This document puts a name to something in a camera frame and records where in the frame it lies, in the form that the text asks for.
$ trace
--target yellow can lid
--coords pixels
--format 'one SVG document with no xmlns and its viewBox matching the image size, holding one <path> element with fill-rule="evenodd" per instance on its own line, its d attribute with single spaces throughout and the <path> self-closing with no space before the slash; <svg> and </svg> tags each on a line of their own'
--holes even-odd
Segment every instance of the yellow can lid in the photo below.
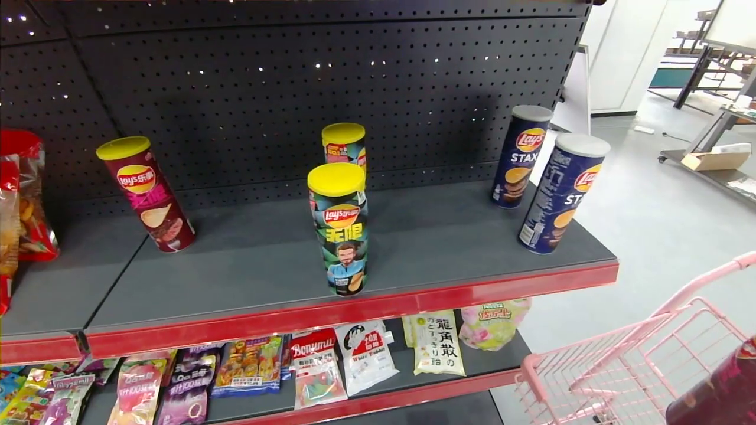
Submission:
<svg viewBox="0 0 756 425">
<path fill-rule="evenodd" d="M 329 143 L 350 144 L 365 137 L 365 128 L 357 123 L 336 123 L 326 126 L 321 136 L 323 146 Z"/>
<path fill-rule="evenodd" d="M 307 186 L 316 194 L 342 197 L 365 190 L 365 171 L 353 163 L 328 163 L 307 174 Z"/>
<path fill-rule="evenodd" d="M 117 138 L 97 148 L 95 153 L 103 161 L 122 160 L 144 152 L 150 147 L 150 139 L 144 136 Z"/>
</svg>

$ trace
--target snack bag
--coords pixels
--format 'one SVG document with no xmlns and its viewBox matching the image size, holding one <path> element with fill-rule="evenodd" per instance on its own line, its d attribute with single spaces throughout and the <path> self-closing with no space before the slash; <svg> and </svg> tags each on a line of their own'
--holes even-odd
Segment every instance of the snack bag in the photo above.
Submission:
<svg viewBox="0 0 756 425">
<path fill-rule="evenodd" d="M 470 348 L 499 351 L 515 336 L 530 306 L 530 298 L 520 298 L 460 309 L 460 340 Z"/>
<path fill-rule="evenodd" d="M 465 376 L 452 310 L 412 316 L 412 331 L 415 335 L 416 375 Z"/>
<path fill-rule="evenodd" d="M 281 337 L 226 344 L 225 363 L 218 370 L 213 397 L 259 396 L 280 389 Z"/>
<path fill-rule="evenodd" d="M 152 425 L 157 410 L 160 381 L 168 360 L 127 358 L 118 373 L 118 399 L 108 425 Z"/>
<path fill-rule="evenodd" d="M 294 409 L 346 400 L 336 363 L 333 328 L 316 330 L 291 342 L 291 361 L 296 371 Z"/>
<path fill-rule="evenodd" d="M 110 375 L 116 370 L 120 358 L 106 358 L 104 360 L 92 360 L 91 354 L 82 360 L 82 363 L 76 368 L 77 374 L 93 374 L 94 384 L 103 386 L 110 379 Z"/>
<path fill-rule="evenodd" d="M 11 306 L 13 276 L 18 268 L 18 155 L 0 157 L 0 315 Z"/>
<path fill-rule="evenodd" d="M 76 425 L 94 381 L 93 374 L 53 378 L 51 385 L 55 394 L 39 425 Z"/>
<path fill-rule="evenodd" d="M 60 249 L 42 210 L 45 150 L 39 136 L 26 130 L 2 129 L 0 155 L 18 155 L 20 180 L 20 261 L 49 261 Z"/>
<path fill-rule="evenodd" d="M 180 361 L 163 396 L 158 425 L 200 425 L 207 416 L 207 390 L 215 375 L 214 354 Z"/>
<path fill-rule="evenodd" d="M 393 338 L 387 340 L 386 334 L 381 320 L 336 328 L 350 397 L 399 373 L 389 352 Z"/>
<path fill-rule="evenodd" d="M 0 370 L 0 412 L 13 400 L 24 382 L 26 377 L 8 370 Z"/>
<path fill-rule="evenodd" d="M 54 390 L 50 379 L 55 372 L 32 369 L 16 396 L 0 414 L 0 423 L 37 425 L 50 404 Z"/>
</svg>

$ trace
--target pink shopping cart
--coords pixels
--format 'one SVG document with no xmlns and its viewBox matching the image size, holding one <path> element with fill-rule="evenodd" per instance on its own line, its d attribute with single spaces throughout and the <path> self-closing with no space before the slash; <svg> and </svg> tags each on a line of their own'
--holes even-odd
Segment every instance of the pink shopping cart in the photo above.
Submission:
<svg viewBox="0 0 756 425">
<path fill-rule="evenodd" d="M 706 378 L 747 337 L 705 299 L 686 301 L 752 264 L 756 251 L 693 279 L 645 321 L 529 355 L 516 391 L 531 423 L 663 425 L 677 389 Z"/>
</svg>

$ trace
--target cartoon man illustration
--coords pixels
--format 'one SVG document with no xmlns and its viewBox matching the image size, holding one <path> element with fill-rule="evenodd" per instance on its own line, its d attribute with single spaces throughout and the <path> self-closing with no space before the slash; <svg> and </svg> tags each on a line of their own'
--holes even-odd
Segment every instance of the cartoon man illustration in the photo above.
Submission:
<svg viewBox="0 0 756 425">
<path fill-rule="evenodd" d="M 340 264 L 328 266 L 328 280 L 336 283 L 338 280 L 341 284 L 348 284 L 349 278 L 362 271 L 365 260 L 355 260 L 357 247 L 352 242 L 345 242 L 336 248 L 336 255 L 339 257 Z"/>
</svg>

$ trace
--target gray can lid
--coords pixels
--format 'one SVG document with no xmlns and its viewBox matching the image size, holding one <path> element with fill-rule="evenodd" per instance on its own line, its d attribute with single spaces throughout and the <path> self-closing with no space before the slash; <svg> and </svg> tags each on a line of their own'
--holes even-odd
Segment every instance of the gray can lid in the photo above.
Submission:
<svg viewBox="0 0 756 425">
<path fill-rule="evenodd" d="M 578 133 L 562 133 L 556 136 L 556 146 L 570 154 L 588 158 L 603 158 L 612 149 L 604 140 Z"/>
<path fill-rule="evenodd" d="M 535 105 L 517 105 L 512 108 L 512 115 L 528 121 L 551 121 L 554 117 L 551 110 Z"/>
</svg>

